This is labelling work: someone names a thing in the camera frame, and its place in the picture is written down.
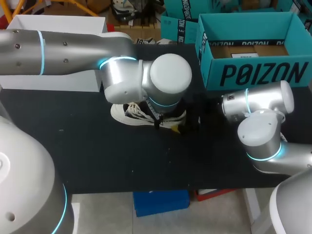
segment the red object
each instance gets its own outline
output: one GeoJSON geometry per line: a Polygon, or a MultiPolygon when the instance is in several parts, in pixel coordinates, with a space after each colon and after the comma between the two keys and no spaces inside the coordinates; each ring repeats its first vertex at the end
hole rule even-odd
{"type": "Polygon", "coordinates": [[[199,195],[197,193],[197,191],[194,191],[194,193],[195,193],[195,196],[196,196],[198,201],[204,201],[204,200],[207,200],[209,198],[213,198],[215,196],[220,196],[222,194],[227,194],[227,193],[235,191],[235,190],[236,189],[222,189],[222,190],[216,190],[216,191],[213,191],[213,192],[210,192],[210,193],[206,193],[206,194],[203,194],[203,195],[199,195]]]}
{"type": "Polygon", "coordinates": [[[115,31],[115,27],[111,23],[106,23],[106,27],[107,27],[107,32],[114,32],[115,31]]]}
{"type": "Polygon", "coordinates": [[[0,17],[0,29],[6,29],[7,26],[9,25],[5,15],[0,17]]]}

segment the cardboard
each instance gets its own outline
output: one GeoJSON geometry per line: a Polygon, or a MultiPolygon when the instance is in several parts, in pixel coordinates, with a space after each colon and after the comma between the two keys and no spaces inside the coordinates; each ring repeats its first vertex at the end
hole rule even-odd
{"type": "Polygon", "coordinates": [[[177,41],[181,44],[194,44],[197,23],[169,17],[167,12],[161,16],[161,38],[177,41]]]}
{"type": "Polygon", "coordinates": [[[114,25],[115,31],[128,34],[133,41],[138,38],[153,38],[155,41],[161,39],[156,18],[146,19],[146,26],[141,25],[141,19],[135,19],[133,20],[133,26],[130,26],[128,22],[119,22],[112,13],[112,9],[110,9],[107,22],[114,25]]]}
{"type": "Polygon", "coordinates": [[[111,0],[87,0],[88,8],[98,14],[107,9],[111,4],[111,0]]]}
{"type": "Polygon", "coordinates": [[[220,0],[165,0],[167,16],[180,20],[196,20],[199,14],[220,13],[220,0]]]}
{"type": "MultiPolygon", "coordinates": [[[[86,0],[77,0],[83,6],[87,6],[86,0]]],[[[77,6],[64,2],[60,4],[59,2],[53,2],[50,6],[46,6],[44,8],[45,15],[53,15],[53,16],[86,16],[87,13],[77,6]]]]}
{"type": "Polygon", "coordinates": [[[244,89],[279,80],[304,87],[312,77],[312,37],[291,12],[203,14],[195,48],[207,90],[244,89]],[[231,58],[234,52],[258,57],[231,58]]]}
{"type": "MultiPolygon", "coordinates": [[[[62,33],[98,34],[107,32],[104,17],[16,15],[8,29],[28,29],[62,33]]],[[[3,89],[99,92],[100,71],[84,71],[63,76],[0,76],[3,89]]]]}

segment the sneaker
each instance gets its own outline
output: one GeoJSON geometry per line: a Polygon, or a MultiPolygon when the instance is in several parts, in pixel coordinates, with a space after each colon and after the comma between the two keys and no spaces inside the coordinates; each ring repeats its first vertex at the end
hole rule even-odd
{"type": "MultiPolygon", "coordinates": [[[[115,120],[131,126],[154,125],[154,119],[148,113],[150,113],[150,109],[146,102],[140,102],[139,104],[131,102],[123,105],[113,104],[111,108],[111,115],[115,120]]],[[[185,116],[185,110],[176,108],[172,113],[164,114],[160,127],[171,128],[182,124],[185,116]]]]}

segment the glowing blue light strip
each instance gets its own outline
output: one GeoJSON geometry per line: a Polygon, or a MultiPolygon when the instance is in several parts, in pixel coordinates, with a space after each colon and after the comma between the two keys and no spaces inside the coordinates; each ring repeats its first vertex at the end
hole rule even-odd
{"type": "Polygon", "coordinates": [[[177,105],[177,104],[179,103],[179,102],[176,102],[175,104],[168,105],[168,106],[164,106],[164,105],[160,105],[160,104],[158,104],[157,102],[155,102],[153,99],[151,99],[151,97],[149,97],[149,99],[150,99],[153,103],[155,103],[156,105],[161,106],[161,107],[171,107],[171,106],[175,106],[175,105],[177,105]]]}
{"type": "Polygon", "coordinates": [[[113,57],[113,58],[110,58],[106,61],[104,61],[100,66],[99,66],[99,69],[101,70],[102,66],[104,66],[105,64],[111,62],[111,61],[116,61],[116,60],[119,60],[119,59],[130,59],[130,60],[136,60],[136,58],[133,58],[133,57],[127,57],[127,56],[122,56],[122,57],[113,57]]]}
{"type": "Polygon", "coordinates": [[[44,42],[43,42],[43,36],[41,31],[37,31],[39,34],[40,38],[40,46],[41,46],[41,70],[40,70],[40,75],[43,74],[44,71],[44,42]]]}
{"type": "Polygon", "coordinates": [[[251,113],[250,107],[249,107],[249,101],[248,101],[248,88],[245,90],[245,98],[246,98],[246,105],[247,105],[247,110],[249,114],[251,113]]]}
{"type": "Polygon", "coordinates": [[[64,191],[65,191],[65,207],[64,207],[64,211],[63,211],[63,214],[62,214],[62,217],[60,218],[59,222],[58,222],[58,225],[57,227],[54,229],[54,231],[52,232],[52,234],[55,234],[60,226],[60,224],[62,223],[63,219],[64,219],[64,216],[65,216],[65,212],[66,212],[66,207],[67,207],[67,193],[66,193],[66,189],[65,189],[65,186],[63,185],[64,187],[64,191]]]}
{"type": "Polygon", "coordinates": [[[281,149],[282,149],[282,143],[280,144],[278,151],[274,155],[272,155],[269,158],[265,158],[265,159],[256,159],[256,158],[251,157],[248,153],[246,153],[246,154],[248,155],[248,157],[250,157],[251,159],[253,159],[255,161],[268,161],[268,160],[274,158],[275,156],[277,156],[279,154],[279,152],[281,151],[281,149]]]}

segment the black tabletop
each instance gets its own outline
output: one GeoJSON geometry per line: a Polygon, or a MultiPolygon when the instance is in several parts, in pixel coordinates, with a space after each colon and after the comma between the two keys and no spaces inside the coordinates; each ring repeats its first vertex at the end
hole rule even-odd
{"type": "MultiPolygon", "coordinates": [[[[208,96],[193,45],[136,46],[138,57],[153,60],[165,53],[183,56],[193,80],[185,95],[208,96]]],[[[312,143],[312,95],[293,89],[295,111],[282,132],[288,141],[312,143]]],[[[103,193],[172,189],[274,187],[285,175],[258,172],[238,142],[237,128],[179,135],[152,126],[133,127],[110,116],[102,93],[2,90],[0,100],[15,124],[51,154],[68,192],[103,193]]]]}

